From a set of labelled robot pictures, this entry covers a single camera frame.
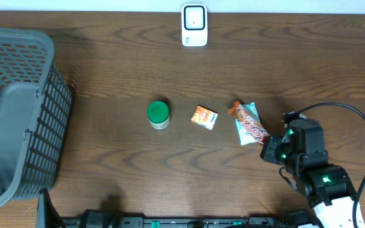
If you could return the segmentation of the mint green wipes packet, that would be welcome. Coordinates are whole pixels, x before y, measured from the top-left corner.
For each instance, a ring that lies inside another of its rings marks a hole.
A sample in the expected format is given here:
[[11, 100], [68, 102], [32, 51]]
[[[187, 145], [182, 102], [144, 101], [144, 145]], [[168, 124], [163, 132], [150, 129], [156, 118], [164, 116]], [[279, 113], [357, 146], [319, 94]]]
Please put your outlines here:
[[[254, 119], [258, 121], [258, 123], [261, 123], [255, 102], [251, 102], [250, 104], [243, 104], [243, 107], [251, 114], [251, 116], [253, 116]], [[242, 146], [257, 142], [239, 123], [238, 120], [235, 120], [235, 124], [238, 130], [240, 144]]]

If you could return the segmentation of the orange chocolate bar wrapper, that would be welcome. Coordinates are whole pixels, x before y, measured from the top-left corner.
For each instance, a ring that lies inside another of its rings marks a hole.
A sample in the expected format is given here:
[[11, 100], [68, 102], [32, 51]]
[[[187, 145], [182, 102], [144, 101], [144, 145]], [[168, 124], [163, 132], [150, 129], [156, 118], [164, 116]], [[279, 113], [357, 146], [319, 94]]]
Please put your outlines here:
[[228, 113], [234, 116], [235, 120], [239, 121], [246, 131], [257, 141], [256, 143], [261, 145], [264, 144], [264, 139], [269, 136], [269, 133], [261, 123], [258, 123], [258, 121], [251, 116], [240, 101], [236, 101]]

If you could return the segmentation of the white tissue pack orange print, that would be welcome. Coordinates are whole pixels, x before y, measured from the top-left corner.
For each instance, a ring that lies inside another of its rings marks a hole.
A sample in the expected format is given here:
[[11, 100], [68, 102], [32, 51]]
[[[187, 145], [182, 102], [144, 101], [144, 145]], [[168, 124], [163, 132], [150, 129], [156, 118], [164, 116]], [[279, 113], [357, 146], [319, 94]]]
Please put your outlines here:
[[191, 117], [191, 121], [208, 130], [212, 130], [217, 121], [218, 113], [208, 110], [202, 106], [197, 106]]

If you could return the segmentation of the green lid jar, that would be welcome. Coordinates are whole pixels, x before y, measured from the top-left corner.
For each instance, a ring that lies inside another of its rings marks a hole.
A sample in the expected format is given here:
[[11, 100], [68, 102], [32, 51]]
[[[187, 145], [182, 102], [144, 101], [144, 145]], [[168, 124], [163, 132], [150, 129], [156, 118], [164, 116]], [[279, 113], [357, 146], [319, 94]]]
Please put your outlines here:
[[148, 106], [147, 117], [154, 129], [165, 129], [170, 123], [169, 107], [162, 101], [154, 101]]

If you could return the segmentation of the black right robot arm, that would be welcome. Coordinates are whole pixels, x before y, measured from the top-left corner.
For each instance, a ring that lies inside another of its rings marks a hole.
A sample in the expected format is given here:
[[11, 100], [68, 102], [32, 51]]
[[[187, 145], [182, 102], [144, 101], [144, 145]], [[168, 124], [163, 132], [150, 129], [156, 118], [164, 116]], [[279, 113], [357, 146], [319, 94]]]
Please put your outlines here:
[[324, 130], [316, 120], [291, 112], [283, 116], [283, 136], [267, 136], [260, 157], [281, 165], [285, 181], [314, 210], [287, 213], [278, 224], [287, 227], [365, 227], [357, 192], [339, 165], [330, 164]]

